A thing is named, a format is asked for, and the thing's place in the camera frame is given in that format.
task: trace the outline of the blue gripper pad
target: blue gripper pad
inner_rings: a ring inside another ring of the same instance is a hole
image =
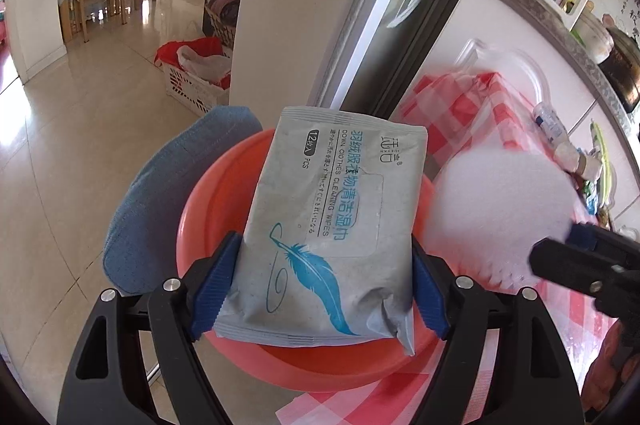
[[[573,224],[564,242],[567,245],[573,245],[583,250],[593,251],[598,244],[598,240],[592,228],[590,225]]]
[[[449,332],[444,297],[431,277],[428,268],[414,250],[414,299],[424,325],[432,329],[439,339]]]
[[[205,331],[213,329],[213,324],[218,318],[222,303],[225,301],[226,293],[231,288],[241,243],[242,235],[236,233],[225,248],[217,252],[216,264],[209,270],[207,277],[193,298],[191,335],[195,340],[198,340]]]

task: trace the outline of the red bag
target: red bag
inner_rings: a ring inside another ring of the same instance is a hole
[[[158,48],[154,58],[154,64],[160,61],[184,71],[178,62],[178,48],[180,46],[188,46],[202,57],[211,57],[212,55],[223,54],[222,43],[218,37],[202,37],[200,39],[188,41],[171,41],[166,44],[162,44],[162,46]],[[228,90],[230,85],[231,75],[227,75],[220,81],[220,86],[224,90]]]

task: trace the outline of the cooking pot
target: cooking pot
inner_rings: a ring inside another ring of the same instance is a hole
[[[613,38],[609,57],[600,69],[609,80],[627,113],[640,101],[640,49],[636,41],[618,28],[607,28]]]
[[[587,54],[596,64],[600,64],[611,54],[613,38],[600,20],[587,9],[582,11],[571,33],[579,37]]]

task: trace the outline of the refrigerator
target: refrigerator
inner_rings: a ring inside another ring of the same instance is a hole
[[[388,118],[458,0],[241,0],[230,103]]]

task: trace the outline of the metal screw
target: metal screw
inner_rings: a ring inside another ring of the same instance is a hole
[[[525,288],[522,290],[522,296],[527,300],[535,300],[538,298],[538,292],[533,288]]]
[[[597,281],[592,282],[591,286],[589,287],[589,291],[591,293],[597,293],[601,289],[602,289],[602,281],[601,280],[597,280]]]
[[[102,293],[100,293],[100,299],[102,299],[105,302],[109,302],[110,300],[113,300],[116,298],[116,291],[114,289],[107,289],[105,291],[103,291]]]
[[[463,290],[471,289],[473,285],[474,285],[473,280],[469,277],[465,277],[464,275],[456,279],[456,286],[458,288],[462,288]]]
[[[167,279],[162,284],[162,288],[164,288],[164,291],[176,291],[180,288],[180,279]]]

